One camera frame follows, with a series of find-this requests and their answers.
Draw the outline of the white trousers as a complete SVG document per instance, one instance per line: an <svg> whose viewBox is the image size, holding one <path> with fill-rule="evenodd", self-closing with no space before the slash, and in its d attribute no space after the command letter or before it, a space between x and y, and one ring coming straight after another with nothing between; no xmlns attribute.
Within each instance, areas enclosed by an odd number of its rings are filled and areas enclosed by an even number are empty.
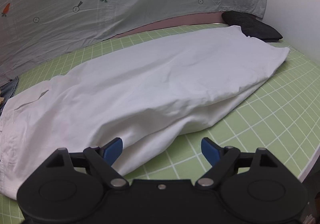
<svg viewBox="0 0 320 224"><path fill-rule="evenodd" d="M86 61L10 98L1 115L1 193L18 188L56 149L123 141L126 175L180 134L209 128L263 85L290 50L239 26L166 36Z"/></svg>

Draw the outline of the green grid cutting mat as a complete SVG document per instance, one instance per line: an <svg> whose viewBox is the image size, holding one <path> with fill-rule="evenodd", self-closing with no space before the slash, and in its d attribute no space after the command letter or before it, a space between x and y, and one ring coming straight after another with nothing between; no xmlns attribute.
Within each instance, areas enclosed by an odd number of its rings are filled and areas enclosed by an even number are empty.
<svg viewBox="0 0 320 224"><path fill-rule="evenodd" d="M30 93L34 86L54 76L113 52L153 42L159 38L220 28L221 24L176 26L107 39L64 54L24 73L16 93ZM264 146L301 180L315 168L319 156L319 65L291 47L286 61L238 107L210 128L183 134L157 157L127 175L135 179L185 179L195 181L210 165L201 153L200 142L208 137L219 145L253 152Z"/></svg>

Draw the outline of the black folded garment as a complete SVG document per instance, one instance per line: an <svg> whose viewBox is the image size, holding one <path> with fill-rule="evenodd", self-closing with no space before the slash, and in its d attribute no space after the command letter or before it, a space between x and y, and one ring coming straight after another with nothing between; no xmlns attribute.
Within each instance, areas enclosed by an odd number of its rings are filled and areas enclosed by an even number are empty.
<svg viewBox="0 0 320 224"><path fill-rule="evenodd" d="M229 26L240 26L242 33L246 36L258 38L264 42L277 42L283 38L276 29L248 13L227 11L221 17Z"/></svg>

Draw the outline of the blue denim garment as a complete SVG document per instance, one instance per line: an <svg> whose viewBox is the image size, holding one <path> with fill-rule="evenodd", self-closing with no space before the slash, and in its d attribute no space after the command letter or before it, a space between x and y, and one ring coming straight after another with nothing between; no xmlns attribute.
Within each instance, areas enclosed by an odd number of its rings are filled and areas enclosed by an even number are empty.
<svg viewBox="0 0 320 224"><path fill-rule="evenodd" d="M4 105L11 97L14 96L18 86L18 82L19 78L17 76L1 86L1 105Z"/></svg>

